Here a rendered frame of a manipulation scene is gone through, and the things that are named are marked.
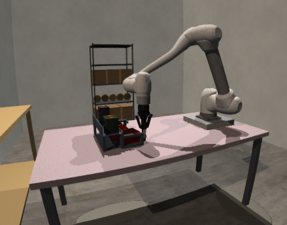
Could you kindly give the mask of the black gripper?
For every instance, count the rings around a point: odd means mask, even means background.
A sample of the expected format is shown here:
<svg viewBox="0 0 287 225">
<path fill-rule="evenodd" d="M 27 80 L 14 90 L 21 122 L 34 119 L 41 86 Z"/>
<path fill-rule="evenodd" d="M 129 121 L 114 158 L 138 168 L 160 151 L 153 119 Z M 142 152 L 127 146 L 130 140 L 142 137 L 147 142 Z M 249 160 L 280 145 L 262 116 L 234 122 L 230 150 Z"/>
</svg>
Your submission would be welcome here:
<svg viewBox="0 0 287 225">
<path fill-rule="evenodd" d="M 141 118 L 141 123 L 139 120 L 139 116 Z M 144 133 L 144 135 L 146 134 L 146 129 L 150 125 L 150 120 L 151 120 L 152 116 L 153 116 L 153 114 L 150 114 L 150 111 L 149 111 L 149 105 L 145 105 L 145 106 L 138 105 L 138 113 L 137 113 L 137 115 L 135 115 L 135 118 L 137 119 L 137 123 L 139 125 L 139 128 L 142 129 L 142 132 Z M 147 119 L 147 117 L 148 117 L 148 119 Z M 146 120 L 147 120 L 147 122 L 146 122 Z"/>
</svg>

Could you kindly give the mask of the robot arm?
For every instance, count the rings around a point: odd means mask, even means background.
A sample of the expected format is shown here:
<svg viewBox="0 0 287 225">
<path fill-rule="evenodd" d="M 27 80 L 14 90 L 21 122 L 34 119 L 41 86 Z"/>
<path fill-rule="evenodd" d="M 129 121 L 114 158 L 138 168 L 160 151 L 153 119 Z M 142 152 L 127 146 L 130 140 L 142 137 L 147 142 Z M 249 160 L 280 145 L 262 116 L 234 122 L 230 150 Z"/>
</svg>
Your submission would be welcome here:
<svg viewBox="0 0 287 225">
<path fill-rule="evenodd" d="M 189 29 L 180 36 L 174 47 L 166 55 L 151 63 L 139 73 L 134 73 L 130 77 L 127 77 L 123 81 L 123 88 L 127 92 L 137 94 L 138 105 L 149 105 L 151 93 L 149 74 L 175 59 L 190 46 L 198 44 L 207 57 L 216 90 L 214 88 L 203 90 L 200 101 L 200 114 L 195 117 L 209 121 L 222 119 L 217 116 L 217 112 L 222 114 L 237 114 L 241 111 L 243 104 L 233 90 L 229 88 L 224 66 L 218 51 L 219 41 L 222 38 L 221 29 L 212 24 L 191 27 Z"/>
</svg>

